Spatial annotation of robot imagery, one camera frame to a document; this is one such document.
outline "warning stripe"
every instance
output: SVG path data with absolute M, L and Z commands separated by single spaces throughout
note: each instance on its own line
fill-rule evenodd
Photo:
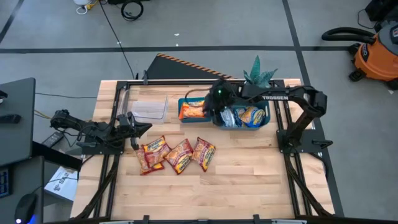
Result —
M 232 78 L 232 76 L 230 76 L 230 75 L 222 74 L 221 72 L 217 72 L 217 71 L 212 70 L 210 68 L 205 68 L 205 67 L 197 65 L 195 63 L 187 62 L 187 61 L 181 60 L 179 58 L 168 56 L 166 54 L 159 53 L 159 54 L 156 55 L 156 57 L 163 57 L 163 58 L 166 58 L 166 59 L 170 59 L 170 60 L 172 60 L 174 62 L 178 62 L 178 63 L 184 64 L 184 65 L 188 65 L 188 66 L 200 69 L 200 70 L 205 71 L 205 72 L 210 72 L 210 73 L 212 73 L 214 75 L 217 75 L 219 77 L 222 77 L 222 78 Z

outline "clear plastic container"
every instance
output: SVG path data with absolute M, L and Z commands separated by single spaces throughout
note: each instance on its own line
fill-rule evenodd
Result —
M 127 112 L 131 111 L 134 119 L 142 123 L 163 124 L 167 117 L 169 99 L 165 92 L 152 90 L 128 90 L 122 96 L 129 97 Z

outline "vacuum hose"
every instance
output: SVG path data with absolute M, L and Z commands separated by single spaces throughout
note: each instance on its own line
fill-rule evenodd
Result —
M 350 35 L 334 35 L 340 33 L 348 33 Z M 374 34 L 366 30 L 352 28 L 352 27 L 339 27 L 331 29 L 322 34 L 322 40 L 327 41 L 358 41 L 362 43 L 374 44 L 376 39 Z

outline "red snack bag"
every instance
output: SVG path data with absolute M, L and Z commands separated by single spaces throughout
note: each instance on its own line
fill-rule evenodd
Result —
M 136 150 L 136 155 L 137 155 L 137 158 L 139 160 L 139 163 L 141 164 L 140 175 L 146 175 L 146 174 L 149 174 L 152 171 L 164 169 L 164 166 L 163 166 L 163 164 L 161 162 L 158 163 L 158 164 L 155 164 L 153 167 L 148 167 L 148 163 L 145 160 L 145 155 L 144 155 L 144 149 L 143 148 L 140 147 L 138 150 Z
M 192 159 L 198 161 L 203 171 L 206 172 L 215 152 L 216 146 L 198 137 L 197 145 L 193 150 Z
M 184 139 L 178 144 L 171 152 L 165 157 L 167 162 L 173 167 L 177 175 L 181 174 L 182 171 L 191 161 L 192 147 L 189 144 L 188 139 Z
M 148 145 L 142 145 L 142 148 L 144 148 L 145 161 L 147 161 L 148 167 L 153 167 L 162 162 L 164 157 L 170 152 L 170 147 L 167 145 L 164 136 Z

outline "plastic container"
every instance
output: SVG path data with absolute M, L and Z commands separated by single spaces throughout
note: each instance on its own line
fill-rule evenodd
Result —
M 247 106 L 255 106 L 255 107 L 259 108 L 259 109 L 263 109 L 266 112 L 265 117 L 262 120 L 262 122 L 261 122 L 259 127 L 256 127 L 256 128 L 249 128 L 249 127 L 242 128 L 242 127 L 217 126 L 215 124 L 215 121 L 214 121 L 215 118 L 213 118 L 213 124 L 215 124 L 217 127 L 219 127 L 222 130 L 255 131 L 255 130 L 260 129 L 264 125 L 266 125 L 271 120 L 271 113 L 270 113 L 270 110 L 269 110 L 269 102 L 268 101 L 260 101 L 258 103 L 248 103 L 248 104 L 237 104 L 237 105 L 231 106 L 231 109 L 233 110 L 233 109 L 238 109 L 238 108 L 245 108 Z
M 142 123 L 163 124 L 167 117 L 169 98 L 161 91 L 128 90 L 122 100 L 129 97 L 128 108 L 134 119 Z
M 188 102 L 196 102 L 205 100 L 204 97 L 196 97 L 196 98 L 187 98 Z M 178 100 L 178 114 L 181 112 L 181 106 L 185 102 L 185 98 L 181 98 Z M 185 118 L 180 120 L 183 123 L 195 123 L 195 122 L 209 122 L 211 118 Z

